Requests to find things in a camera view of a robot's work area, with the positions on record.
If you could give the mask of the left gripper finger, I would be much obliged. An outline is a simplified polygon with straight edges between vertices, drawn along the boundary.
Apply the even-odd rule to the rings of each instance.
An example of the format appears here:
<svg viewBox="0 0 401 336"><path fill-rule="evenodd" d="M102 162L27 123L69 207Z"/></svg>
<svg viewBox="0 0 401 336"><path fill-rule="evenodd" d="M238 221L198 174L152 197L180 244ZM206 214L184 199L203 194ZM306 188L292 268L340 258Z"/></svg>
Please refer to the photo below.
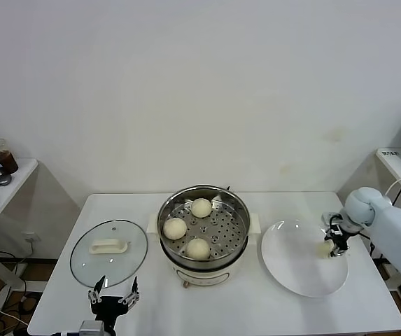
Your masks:
<svg viewBox="0 0 401 336"><path fill-rule="evenodd" d="M120 300L120 303L122 303L123 305L135 305L139 301L139 298L140 295L138 290L137 277L134 277L130 293L124 296Z"/></svg>
<svg viewBox="0 0 401 336"><path fill-rule="evenodd" d="M98 280L98 282L94 285L94 288L92 290L88 291L88 298L92 304L98 304L101 302L101 290L104 285L106 276L103 276Z"/></svg>

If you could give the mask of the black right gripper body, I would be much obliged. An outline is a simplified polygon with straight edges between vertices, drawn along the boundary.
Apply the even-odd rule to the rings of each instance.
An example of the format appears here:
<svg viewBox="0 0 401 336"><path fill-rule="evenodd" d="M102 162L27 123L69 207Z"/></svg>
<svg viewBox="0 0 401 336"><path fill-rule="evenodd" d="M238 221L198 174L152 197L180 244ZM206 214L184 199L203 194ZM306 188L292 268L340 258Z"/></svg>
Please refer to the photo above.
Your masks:
<svg viewBox="0 0 401 336"><path fill-rule="evenodd" d="M347 241L352 237L350 233L342 230L338 225L330 227L329 236L334 245L347 245Z"/></svg>

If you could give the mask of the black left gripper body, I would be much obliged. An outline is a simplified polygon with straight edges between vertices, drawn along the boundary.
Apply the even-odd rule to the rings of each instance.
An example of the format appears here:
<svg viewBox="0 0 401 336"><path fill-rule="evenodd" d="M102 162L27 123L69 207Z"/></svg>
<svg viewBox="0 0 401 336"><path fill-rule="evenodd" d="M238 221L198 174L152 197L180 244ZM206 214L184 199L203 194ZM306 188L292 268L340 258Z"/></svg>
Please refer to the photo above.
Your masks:
<svg viewBox="0 0 401 336"><path fill-rule="evenodd" d="M119 316L127 314L129 307L127 303L121 303L120 297L102 296L100 302L91 302L91 311L96 321L116 322Z"/></svg>

